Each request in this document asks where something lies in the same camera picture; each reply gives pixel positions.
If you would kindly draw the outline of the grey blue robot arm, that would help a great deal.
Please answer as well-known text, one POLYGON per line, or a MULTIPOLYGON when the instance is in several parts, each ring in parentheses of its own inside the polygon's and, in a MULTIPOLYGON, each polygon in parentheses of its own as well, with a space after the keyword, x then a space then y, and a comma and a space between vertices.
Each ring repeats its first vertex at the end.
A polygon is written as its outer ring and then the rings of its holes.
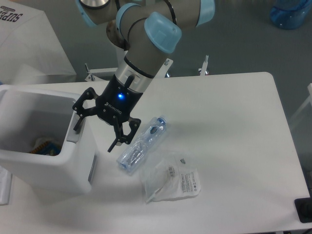
POLYGON ((113 126, 113 145, 129 144, 141 124, 131 111, 174 52, 182 30, 209 22, 215 2, 162 0, 145 5, 141 0, 78 0, 76 4, 90 26, 114 20, 126 54, 101 95, 88 88, 73 105, 79 116, 74 130, 86 117, 97 116, 113 126))

